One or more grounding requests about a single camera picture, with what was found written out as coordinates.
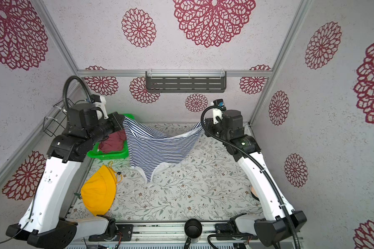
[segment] leaf pattern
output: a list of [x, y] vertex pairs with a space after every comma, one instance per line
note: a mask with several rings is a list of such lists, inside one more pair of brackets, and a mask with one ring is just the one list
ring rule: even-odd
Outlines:
[[[175, 136], [194, 124], [148, 126]], [[95, 160], [86, 181], [110, 160]], [[172, 165], [144, 184], [140, 173], [129, 167], [129, 158], [113, 160], [112, 167], [123, 176], [115, 200], [106, 215], [116, 220], [228, 220], [241, 213], [262, 216], [262, 207], [250, 194], [244, 171], [215, 139], [202, 135], [180, 164]], [[83, 202], [70, 210], [69, 218], [92, 217]]]

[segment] metal ventilation grille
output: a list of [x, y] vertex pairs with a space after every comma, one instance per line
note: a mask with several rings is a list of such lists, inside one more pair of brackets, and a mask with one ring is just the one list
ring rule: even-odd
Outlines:
[[[103, 244], [109, 248], [115, 248], [115, 245]], [[233, 249], [233, 243], [214, 243], [219, 249]], [[118, 249], [183, 249], [184, 244], [120, 244]], [[89, 245], [89, 249], [96, 249], [97, 245]], [[69, 245], [66, 249], [86, 249], [85, 245]], [[191, 244], [190, 249], [211, 249], [208, 243]]]
[[223, 77], [151, 77], [145, 73], [147, 92], [224, 92], [226, 72]]

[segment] mug handle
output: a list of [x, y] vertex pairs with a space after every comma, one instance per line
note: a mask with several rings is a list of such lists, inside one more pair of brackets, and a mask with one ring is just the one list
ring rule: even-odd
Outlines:
[[191, 244], [191, 239], [188, 237], [186, 240], [186, 243], [184, 244], [184, 249], [188, 249], [190, 247], [190, 244]]

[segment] black wire rack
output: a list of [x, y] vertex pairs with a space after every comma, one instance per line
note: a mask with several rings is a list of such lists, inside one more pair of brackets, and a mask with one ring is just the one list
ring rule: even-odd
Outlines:
[[[69, 98], [67, 98], [66, 100], [68, 102], [69, 107], [74, 105], [74, 103]], [[46, 133], [50, 137], [54, 136], [55, 132], [57, 132], [57, 130], [60, 127], [65, 129], [62, 123], [66, 119], [66, 113], [64, 112], [63, 108], [59, 107], [59, 104], [61, 103], [62, 103], [62, 100], [56, 103], [55, 105], [53, 105], [53, 107], [57, 107], [60, 109], [60, 112], [55, 117], [44, 117], [43, 119], [42, 130], [44, 133]]]

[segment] red folded clothing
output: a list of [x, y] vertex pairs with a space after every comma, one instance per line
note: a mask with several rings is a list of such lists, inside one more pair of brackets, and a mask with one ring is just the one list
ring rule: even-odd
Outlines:
[[114, 132], [108, 136], [107, 140], [100, 142], [98, 149], [104, 153], [123, 150], [123, 142], [126, 141], [125, 130]]

